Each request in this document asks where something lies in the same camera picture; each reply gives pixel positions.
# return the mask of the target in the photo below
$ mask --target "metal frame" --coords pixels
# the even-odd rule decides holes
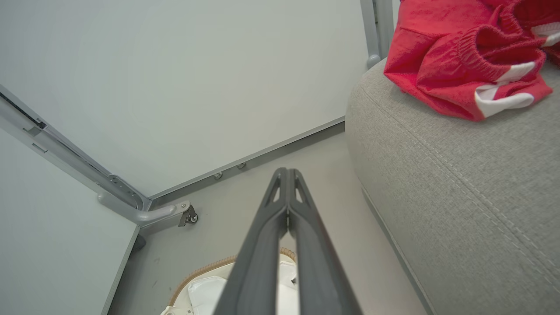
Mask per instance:
[[[274,172],[215,315],[276,313],[279,240],[296,238],[300,314],[362,311],[301,173]]]
[[[374,0],[360,0],[362,7],[363,28],[366,32],[366,44],[369,58],[367,68],[371,69],[381,61],[379,57],[379,41],[377,39],[377,28],[375,26]]]
[[[90,158],[2,85],[0,123],[6,132],[97,192],[104,206],[140,227],[185,212],[192,213],[189,222],[196,216],[188,201],[188,208],[167,206],[148,212],[149,198]]]
[[[389,55],[389,47],[393,40],[393,3],[391,0],[374,0],[377,9],[377,30],[379,35],[379,56],[381,59]]]

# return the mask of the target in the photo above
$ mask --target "elastic waistband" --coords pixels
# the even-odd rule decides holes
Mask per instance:
[[[519,23],[519,20],[514,15],[515,7],[517,7],[522,2],[523,0],[516,0],[507,6],[498,8],[498,10],[501,10],[500,24],[504,32],[508,34],[512,34],[512,33],[521,34],[524,32],[523,28],[521,27],[521,24]]]
[[[543,65],[546,55],[539,42],[519,34],[505,34],[491,25],[474,27],[459,38],[457,50],[463,65],[488,81],[496,81],[512,66],[534,62],[534,73]],[[483,52],[492,53],[490,62]]]

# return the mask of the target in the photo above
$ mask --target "white wall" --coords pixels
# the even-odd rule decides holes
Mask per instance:
[[[0,314],[107,310],[136,225],[3,129],[0,174]]]
[[[0,84],[157,194],[344,116],[359,0],[4,0]]]

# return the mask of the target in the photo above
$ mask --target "metal bracket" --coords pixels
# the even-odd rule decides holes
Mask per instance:
[[[160,223],[161,221],[174,217],[175,215],[183,214],[184,216],[185,213],[188,214],[187,217],[190,223],[198,221],[198,216],[194,212],[194,208],[188,200],[175,205],[164,206],[152,211],[138,211],[107,192],[98,194],[97,200],[100,204],[136,223],[141,228],[155,225],[156,223]]]
[[[198,221],[198,215],[194,212],[193,205],[190,205],[189,208],[183,212],[181,216],[181,220],[179,220],[179,226],[185,226],[188,224],[195,224]]]
[[[111,182],[115,185],[115,187],[118,190],[122,191],[122,193],[124,193],[126,195],[130,195],[132,197],[132,199],[134,199],[136,201],[137,209],[142,210],[144,200],[142,200],[141,195],[138,194],[138,192],[136,190],[134,190],[134,188],[132,188],[132,186],[130,186],[127,182],[125,182],[124,180],[122,180],[120,177],[118,177],[115,174],[109,175],[109,179],[111,180]]]

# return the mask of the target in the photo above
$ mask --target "gray floor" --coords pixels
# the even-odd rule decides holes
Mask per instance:
[[[160,314],[189,273],[237,254],[270,177],[283,166],[303,174],[364,314],[426,314],[362,196],[344,133],[188,195],[199,221],[147,236],[109,314]],[[290,236],[281,246],[296,251]]]

